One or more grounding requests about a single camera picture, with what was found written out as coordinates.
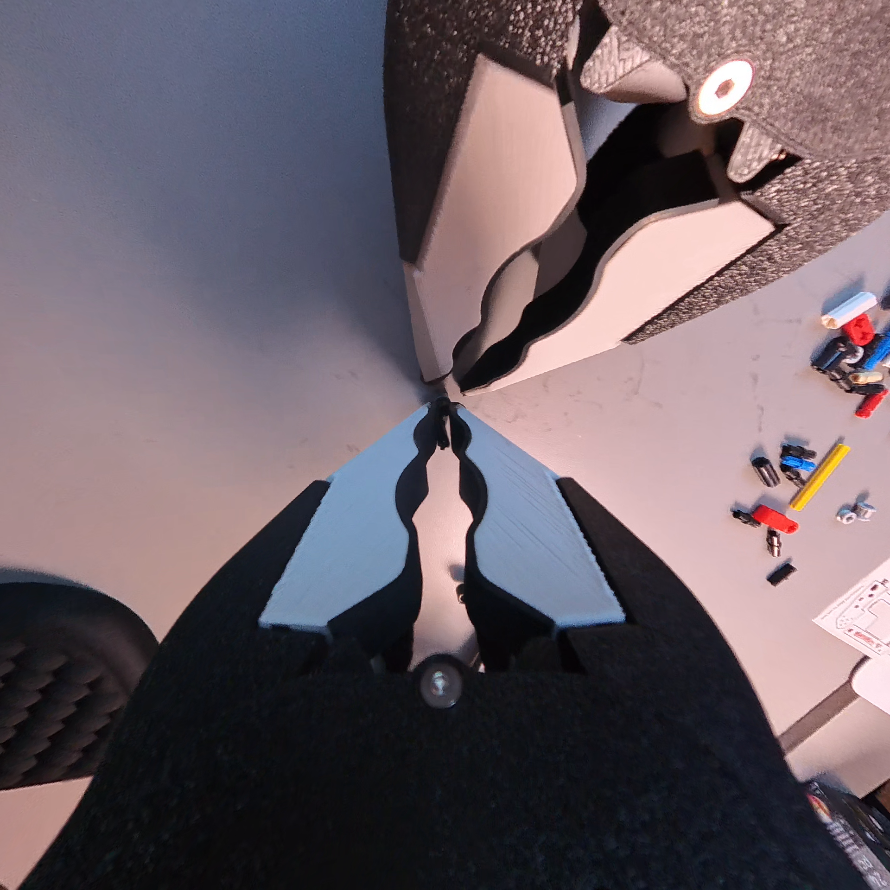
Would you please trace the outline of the yellow toy axle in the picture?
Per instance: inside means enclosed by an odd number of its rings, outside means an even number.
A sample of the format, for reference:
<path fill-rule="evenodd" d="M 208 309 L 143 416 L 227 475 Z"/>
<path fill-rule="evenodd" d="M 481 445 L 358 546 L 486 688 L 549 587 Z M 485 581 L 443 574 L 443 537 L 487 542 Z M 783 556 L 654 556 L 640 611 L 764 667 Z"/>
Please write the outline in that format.
<path fill-rule="evenodd" d="M 796 493 L 788 504 L 791 511 L 800 512 L 814 499 L 817 493 L 829 481 L 829 478 L 836 472 L 840 463 L 850 453 L 850 446 L 840 441 L 836 443 L 826 456 L 817 464 L 807 478 L 804 486 Z"/>

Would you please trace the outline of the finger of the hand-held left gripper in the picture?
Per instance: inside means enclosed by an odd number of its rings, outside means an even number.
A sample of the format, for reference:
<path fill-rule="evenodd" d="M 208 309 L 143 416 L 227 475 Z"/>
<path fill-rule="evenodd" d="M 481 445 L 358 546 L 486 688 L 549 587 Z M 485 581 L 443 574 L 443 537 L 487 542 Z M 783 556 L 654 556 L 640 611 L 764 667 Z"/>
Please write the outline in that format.
<path fill-rule="evenodd" d="M 578 122 L 556 86 L 477 56 L 418 256 L 404 262 L 426 382 L 451 372 L 497 273 L 576 205 L 585 184 Z"/>
<path fill-rule="evenodd" d="M 568 320 L 533 338 L 511 369 L 484 370 L 476 362 L 458 383 L 461 393 L 494 391 L 617 347 L 775 230 L 739 199 L 644 218 L 598 261 L 589 295 Z"/>

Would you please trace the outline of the person's right forearm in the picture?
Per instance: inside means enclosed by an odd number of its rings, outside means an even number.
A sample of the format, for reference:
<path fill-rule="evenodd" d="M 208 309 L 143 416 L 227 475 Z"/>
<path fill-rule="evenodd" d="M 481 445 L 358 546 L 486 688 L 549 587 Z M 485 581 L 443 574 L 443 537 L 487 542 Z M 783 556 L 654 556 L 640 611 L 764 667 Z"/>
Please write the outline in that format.
<path fill-rule="evenodd" d="M 159 649 L 128 606 L 45 580 L 1 585 L 1 789 L 95 774 Z"/>

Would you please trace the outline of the white book stand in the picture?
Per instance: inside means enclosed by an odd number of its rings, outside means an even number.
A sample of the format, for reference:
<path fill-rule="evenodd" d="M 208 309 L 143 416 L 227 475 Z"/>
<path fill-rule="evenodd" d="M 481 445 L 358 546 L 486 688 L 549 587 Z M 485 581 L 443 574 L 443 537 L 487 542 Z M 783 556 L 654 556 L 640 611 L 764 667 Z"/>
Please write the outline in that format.
<path fill-rule="evenodd" d="M 858 697 L 890 714 L 888 658 L 864 659 L 851 673 L 850 684 Z"/>

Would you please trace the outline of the pile of small toy pieces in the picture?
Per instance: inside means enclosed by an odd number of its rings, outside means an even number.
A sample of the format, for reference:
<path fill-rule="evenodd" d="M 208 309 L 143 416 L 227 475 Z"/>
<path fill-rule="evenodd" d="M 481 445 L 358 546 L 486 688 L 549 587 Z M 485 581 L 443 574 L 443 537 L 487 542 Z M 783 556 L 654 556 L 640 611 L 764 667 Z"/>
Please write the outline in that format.
<path fill-rule="evenodd" d="M 876 314 L 883 311 L 888 312 L 884 299 L 869 291 L 858 291 L 835 304 L 820 318 L 820 324 L 829 338 L 812 355 L 809 366 L 841 394 L 855 397 L 856 405 L 852 417 L 857 420 L 871 419 L 888 403 L 888 325 L 880 328 L 876 321 Z M 788 504 L 804 486 L 817 464 L 840 441 L 850 446 L 844 436 L 840 436 L 826 451 L 819 451 L 800 439 L 785 439 L 772 456 L 759 450 L 750 458 L 750 465 L 765 488 L 772 490 L 787 483 L 794 489 L 786 506 L 771 506 L 766 501 L 759 500 L 749 509 L 735 506 L 730 511 L 731 517 L 737 522 L 763 532 L 766 551 L 777 561 L 776 568 L 766 577 L 771 586 L 783 584 L 796 573 L 794 562 L 783 550 L 785 538 L 792 534 L 781 534 L 755 522 L 750 515 L 751 511 L 758 504 L 766 504 L 799 524 L 796 516 L 804 510 L 791 511 Z"/>

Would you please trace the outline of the white sticker sheet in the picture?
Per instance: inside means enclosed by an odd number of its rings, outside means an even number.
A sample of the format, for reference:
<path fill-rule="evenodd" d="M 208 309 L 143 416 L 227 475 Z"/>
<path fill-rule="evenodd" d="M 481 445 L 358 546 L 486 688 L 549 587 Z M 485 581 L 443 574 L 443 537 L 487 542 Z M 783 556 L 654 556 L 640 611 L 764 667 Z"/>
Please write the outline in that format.
<path fill-rule="evenodd" d="M 813 622 L 863 655 L 888 661 L 889 560 L 861 578 Z"/>

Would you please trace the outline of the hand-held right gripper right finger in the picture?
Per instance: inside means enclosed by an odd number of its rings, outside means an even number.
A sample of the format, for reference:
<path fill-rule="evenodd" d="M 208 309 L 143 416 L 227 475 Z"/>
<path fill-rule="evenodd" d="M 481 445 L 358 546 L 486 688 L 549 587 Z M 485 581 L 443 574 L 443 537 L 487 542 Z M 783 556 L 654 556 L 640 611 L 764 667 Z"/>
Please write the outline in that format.
<path fill-rule="evenodd" d="M 558 476 L 463 406 L 451 408 L 465 540 L 464 605 L 481 636 L 552 636 L 621 624 Z"/>

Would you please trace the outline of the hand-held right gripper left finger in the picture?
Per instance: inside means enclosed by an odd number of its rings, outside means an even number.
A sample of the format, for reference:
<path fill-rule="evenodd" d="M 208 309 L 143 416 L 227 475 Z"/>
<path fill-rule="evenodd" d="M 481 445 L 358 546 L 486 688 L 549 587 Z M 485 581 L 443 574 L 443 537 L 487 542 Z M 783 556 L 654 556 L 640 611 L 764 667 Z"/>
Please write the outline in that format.
<path fill-rule="evenodd" d="M 413 515 L 429 457 L 425 405 L 329 476 L 259 625 L 332 635 L 337 620 L 419 562 Z"/>

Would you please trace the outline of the toy truck box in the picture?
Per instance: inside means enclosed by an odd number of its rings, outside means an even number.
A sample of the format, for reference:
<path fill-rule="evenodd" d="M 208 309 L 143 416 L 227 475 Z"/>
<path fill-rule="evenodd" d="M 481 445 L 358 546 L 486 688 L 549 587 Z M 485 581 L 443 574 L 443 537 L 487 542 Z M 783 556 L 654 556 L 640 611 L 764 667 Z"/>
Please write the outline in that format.
<path fill-rule="evenodd" d="M 826 782 L 804 784 L 817 818 L 869 888 L 889 888 L 889 816 L 873 795 L 862 799 Z"/>

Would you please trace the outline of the grey desk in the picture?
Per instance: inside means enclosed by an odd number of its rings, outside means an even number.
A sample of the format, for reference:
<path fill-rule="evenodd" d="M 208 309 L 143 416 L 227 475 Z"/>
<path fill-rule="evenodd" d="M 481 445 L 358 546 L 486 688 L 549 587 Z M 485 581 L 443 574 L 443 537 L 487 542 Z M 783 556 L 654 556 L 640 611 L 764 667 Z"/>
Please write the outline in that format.
<path fill-rule="evenodd" d="M 307 483 L 422 401 L 395 238 L 384 2 L 2 2 L 2 568 L 162 636 Z M 714 613 L 776 731 L 857 656 L 811 617 L 888 552 L 888 418 L 805 369 L 819 300 L 888 288 L 888 215 L 765 289 L 468 406 Z M 777 561 L 750 465 L 851 454 Z"/>

